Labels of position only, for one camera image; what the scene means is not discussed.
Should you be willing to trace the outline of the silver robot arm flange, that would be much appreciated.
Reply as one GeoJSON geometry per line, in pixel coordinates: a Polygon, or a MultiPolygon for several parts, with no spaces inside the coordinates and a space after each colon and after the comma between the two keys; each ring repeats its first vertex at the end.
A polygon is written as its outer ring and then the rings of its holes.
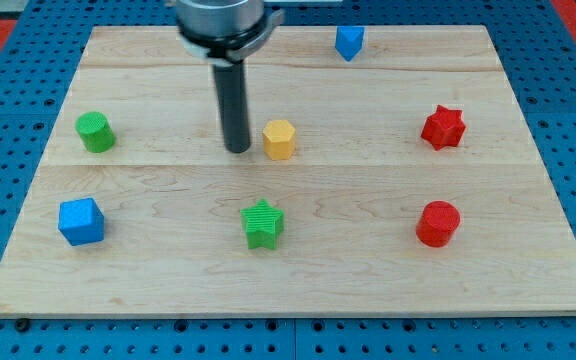
{"type": "Polygon", "coordinates": [[[263,0],[175,0],[174,8],[185,50],[219,67],[259,51],[285,19],[283,10],[268,11],[263,0]]]}

